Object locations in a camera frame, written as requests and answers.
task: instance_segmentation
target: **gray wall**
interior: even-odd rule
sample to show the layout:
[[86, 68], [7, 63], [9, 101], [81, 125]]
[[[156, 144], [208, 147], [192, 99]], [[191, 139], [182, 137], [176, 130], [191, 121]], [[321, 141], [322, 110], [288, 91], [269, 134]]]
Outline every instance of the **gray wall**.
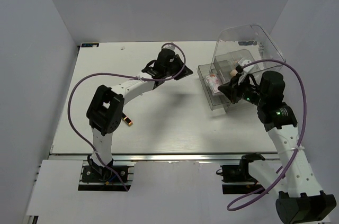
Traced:
[[[272, 38], [306, 86], [308, 115], [304, 146], [325, 193], [339, 201], [338, 99], [339, 0], [288, 0]], [[300, 87], [287, 69], [287, 100], [301, 122]], [[331, 215], [339, 223], [339, 207]]]
[[0, 217], [21, 223], [77, 50], [52, 0], [0, 0]]
[[253, 22], [271, 31], [287, 0], [53, 0], [76, 43], [216, 40]]

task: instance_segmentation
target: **purple hose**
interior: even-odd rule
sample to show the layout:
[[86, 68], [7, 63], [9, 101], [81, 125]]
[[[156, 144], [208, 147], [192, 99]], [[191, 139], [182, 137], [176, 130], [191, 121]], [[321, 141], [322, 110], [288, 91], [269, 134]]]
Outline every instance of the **purple hose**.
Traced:
[[[183, 58], [184, 58], [184, 62], [183, 62], [184, 64], [183, 64], [182, 68], [179, 70], [179, 72], [178, 72], [177, 74], [175, 74], [173, 77], [165, 78], [165, 79], [152, 79], [152, 78], [140, 78], [140, 79], [142, 79], [142, 80], [144, 80], [144, 81], [154, 81], [154, 82], [168, 81], [168, 80], [171, 80], [171, 79], [174, 79], [175, 77], [177, 77], [177, 76], [184, 70], [185, 65], [186, 65], [186, 56], [185, 56], [185, 54], [184, 54], [184, 51], [183, 51], [179, 46], [177, 46], [176, 44], [174, 44], [174, 43], [169, 43], [169, 42], [163, 44], [161, 48], [163, 48], [163, 47], [166, 46], [166, 45], [173, 45], [173, 46], [175, 46], [176, 48], [178, 48], [178, 50], [181, 52], [181, 54], [182, 54], [182, 56], [183, 56]], [[78, 83], [76, 83], [76, 85], [74, 86], [74, 88], [72, 89], [72, 91], [71, 91], [71, 93], [70, 93], [70, 95], [69, 95], [68, 104], [67, 104], [67, 117], [68, 117], [68, 122], [69, 122], [69, 125], [71, 126], [71, 128], [74, 130], [74, 132], [75, 132], [80, 138], [82, 138], [87, 144], [89, 144], [89, 145], [91, 146], [91, 148], [92, 148], [93, 151], [95, 152], [95, 155], [96, 155], [97, 159], [100, 161], [100, 163], [101, 163], [104, 167], [106, 167], [108, 170], [110, 170], [111, 172], [113, 172], [113, 173], [117, 176], [117, 178], [119, 179], [119, 181], [121, 182], [121, 184], [122, 184], [122, 186], [124, 187], [124, 189], [125, 189], [126, 191], [128, 191], [128, 189], [127, 189], [125, 183], [122, 181], [120, 175], [119, 175], [113, 168], [109, 167], [108, 165], [106, 165], [106, 164], [103, 162], [103, 160], [101, 159], [101, 157], [100, 157], [99, 154], [97, 153], [97, 150], [96, 150], [95, 146], [94, 146], [88, 139], [86, 139], [86, 138], [85, 138], [85, 137], [84, 137], [84, 136], [83, 136], [83, 135], [75, 128], [75, 126], [74, 126], [74, 124], [73, 124], [73, 121], [72, 121], [72, 119], [71, 119], [71, 117], [70, 117], [70, 106], [71, 106], [72, 98], [73, 98], [73, 95], [74, 95], [76, 89], [79, 87], [79, 85], [80, 85], [83, 81], [85, 81], [85, 80], [87, 80], [87, 79], [89, 79], [89, 78], [91, 78], [91, 77], [94, 77], [94, 76], [115, 76], [115, 77], [123, 77], [123, 78], [130, 78], [130, 79], [139, 79], [139, 78], [138, 78], [138, 77], [133, 77], [133, 76], [126, 76], [126, 75], [114, 74], [114, 73], [94, 73], [94, 74], [90, 74], [90, 75], [88, 75], [88, 76], [82, 78]]]
[[[294, 74], [296, 75], [298, 81], [299, 81], [299, 84], [300, 84], [300, 87], [301, 87], [301, 92], [302, 92], [302, 100], [303, 100], [303, 107], [304, 107], [304, 113], [303, 113], [303, 117], [302, 117], [302, 127], [301, 127], [301, 133], [300, 133], [300, 137], [299, 137], [299, 140], [297, 142], [297, 146], [300, 146], [301, 145], [301, 142], [302, 142], [302, 139], [304, 138], [304, 134], [305, 134], [305, 128], [306, 128], [306, 115], [307, 115], [307, 103], [306, 103], [306, 93], [305, 93], [305, 88], [304, 88], [304, 84], [302, 83], [302, 80], [299, 76], [299, 74], [297, 73], [297, 71], [290, 65], [288, 65], [287, 63], [283, 62], [283, 61], [279, 61], [279, 60], [274, 60], [274, 59], [263, 59], [263, 60], [259, 60], [259, 61], [254, 61], [250, 64], [246, 64], [243, 68], [246, 68], [250, 65], [254, 65], [254, 64], [258, 64], [260, 62], [276, 62], [278, 64], [282, 64], [286, 67], [288, 67], [291, 71], [294, 72]], [[296, 155], [298, 153], [298, 149], [295, 149], [293, 151], [293, 154], [290, 158], [290, 160], [287, 162], [286, 166], [283, 168], [281, 174], [278, 176], [278, 178], [266, 189], [264, 190], [261, 194], [259, 194], [258, 196], [256, 196], [255, 198], [249, 200], [247, 203], [244, 203], [238, 207], [234, 207], [234, 208], [231, 208], [231, 206], [239, 201], [240, 199], [243, 199], [243, 198], [246, 198], [250, 195], [253, 195], [254, 193], [257, 193], [257, 192], [260, 192], [263, 190], [263, 188], [260, 188], [256, 191], [253, 191], [249, 194], [246, 194], [246, 195], [242, 195], [240, 197], [238, 197], [237, 199], [234, 199], [232, 202], [230, 202], [227, 206], [227, 210], [228, 211], [237, 211], [237, 210], [240, 210], [242, 208], [245, 208], [251, 204], [253, 204], [254, 202], [258, 201], [259, 199], [261, 199], [263, 196], [265, 196], [266, 194], [268, 194], [279, 182], [280, 180], [282, 180], [287, 172], [287, 170], [289, 169], [289, 167], [292, 165], [292, 162], [294, 161], [294, 159], [296, 158]]]

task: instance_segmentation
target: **purple cable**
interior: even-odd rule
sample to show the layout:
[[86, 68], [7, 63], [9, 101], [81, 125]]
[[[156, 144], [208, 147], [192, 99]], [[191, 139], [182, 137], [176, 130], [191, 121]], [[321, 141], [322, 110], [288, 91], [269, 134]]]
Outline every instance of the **purple cable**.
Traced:
[[[299, 140], [297, 142], [297, 146], [300, 146], [301, 142], [302, 142], [302, 139], [304, 138], [304, 134], [305, 134], [306, 115], [307, 115], [307, 103], [306, 103], [306, 93], [305, 93], [304, 84], [302, 83], [302, 80], [301, 80], [299, 74], [297, 73], [297, 71], [292, 66], [288, 65], [287, 63], [285, 63], [283, 61], [274, 60], [274, 59], [263, 59], [263, 60], [251, 62], [250, 64], [246, 64], [243, 68], [246, 68], [246, 67], [248, 67], [250, 65], [258, 64], [260, 62], [276, 62], [278, 64], [282, 64], [282, 65], [288, 67], [291, 71], [293, 71], [294, 74], [296, 75], [298, 81], [299, 81], [299, 84], [300, 84], [300, 87], [301, 87], [301, 92], [302, 92], [303, 107], [304, 107], [304, 113], [303, 113], [303, 118], [302, 118], [302, 127], [301, 127], [300, 137], [299, 137]], [[240, 210], [242, 208], [245, 208], [245, 207], [253, 204], [254, 202], [256, 202], [259, 199], [261, 199], [263, 196], [268, 194], [284, 178], [287, 170], [290, 168], [290, 166], [292, 165], [292, 162], [296, 158], [297, 153], [298, 153], [298, 149], [294, 149], [293, 154], [292, 154], [290, 160], [287, 162], [286, 166], [283, 168], [281, 174], [278, 176], [278, 178], [266, 190], [264, 190], [262, 193], [260, 193], [255, 198], [249, 200], [247, 203], [244, 203], [244, 204], [242, 204], [242, 205], [240, 205], [238, 207], [231, 208], [231, 206], [235, 202], [239, 201], [240, 199], [246, 198], [246, 197], [248, 197], [250, 195], [253, 195], [255, 193], [258, 193], [258, 192], [262, 191], [263, 188], [260, 188], [260, 189], [258, 189], [256, 191], [253, 191], [253, 192], [249, 193], [249, 194], [245, 194], [245, 195], [242, 195], [242, 196], [238, 197], [237, 199], [234, 199], [232, 202], [230, 202], [228, 204], [227, 210], [228, 211], [237, 211], [237, 210]]]
[[78, 83], [76, 83], [76, 85], [74, 86], [74, 88], [72, 89], [72, 91], [71, 91], [71, 93], [70, 93], [70, 95], [69, 95], [68, 104], [67, 104], [67, 117], [68, 117], [69, 125], [71, 126], [71, 128], [74, 130], [74, 132], [75, 132], [80, 138], [82, 138], [87, 144], [89, 144], [89, 145], [91, 146], [91, 148], [92, 148], [93, 151], [95, 152], [95, 155], [96, 155], [97, 159], [100, 161], [100, 163], [101, 163], [104, 167], [106, 167], [108, 170], [110, 170], [111, 172], [113, 172], [113, 173], [117, 176], [117, 178], [119, 179], [119, 181], [121, 182], [122, 186], [124, 187], [124, 189], [125, 189], [126, 191], [128, 191], [128, 189], [127, 189], [125, 183], [122, 181], [122, 179], [121, 179], [120, 175], [118, 174], [118, 172], [115, 171], [113, 168], [109, 167], [108, 165], [106, 165], [106, 164], [104, 163], [104, 161], [101, 159], [101, 157], [100, 157], [99, 154], [97, 153], [97, 150], [96, 150], [95, 146], [94, 146], [88, 139], [86, 139], [86, 138], [85, 138], [85, 137], [84, 137], [84, 136], [83, 136], [83, 135], [75, 128], [75, 126], [74, 126], [74, 124], [73, 124], [73, 121], [72, 121], [72, 119], [71, 119], [71, 117], [70, 117], [70, 106], [71, 106], [71, 103], [72, 103], [72, 98], [73, 98], [73, 95], [74, 95], [76, 89], [79, 87], [79, 85], [80, 85], [83, 81], [85, 81], [85, 80], [87, 80], [87, 79], [89, 79], [89, 78], [91, 78], [91, 77], [95, 77], [95, 76], [115, 76], [115, 77], [130, 78], [130, 79], [135, 79], [135, 80], [141, 79], [141, 80], [144, 80], [144, 81], [153, 81], [153, 82], [162, 82], [162, 81], [168, 81], [168, 80], [174, 79], [175, 77], [177, 77], [177, 76], [184, 70], [185, 65], [186, 65], [186, 56], [185, 56], [185, 54], [184, 54], [184, 51], [183, 51], [179, 46], [177, 46], [177, 45], [174, 44], [174, 43], [170, 43], [170, 42], [165, 43], [165, 44], [162, 45], [161, 48], [163, 48], [163, 47], [166, 46], [166, 45], [173, 45], [173, 46], [175, 46], [176, 48], [178, 48], [178, 50], [181, 52], [181, 54], [182, 54], [182, 56], [183, 56], [183, 58], [184, 58], [184, 62], [183, 62], [184, 64], [183, 64], [182, 68], [181, 68], [181, 69], [179, 70], [179, 72], [178, 72], [177, 74], [175, 74], [173, 77], [165, 78], [165, 79], [152, 79], [152, 78], [139, 78], [139, 77], [133, 77], [133, 76], [126, 76], [126, 75], [120, 75], [120, 74], [114, 74], [114, 73], [94, 73], [94, 74], [87, 75], [86, 77], [82, 78]]

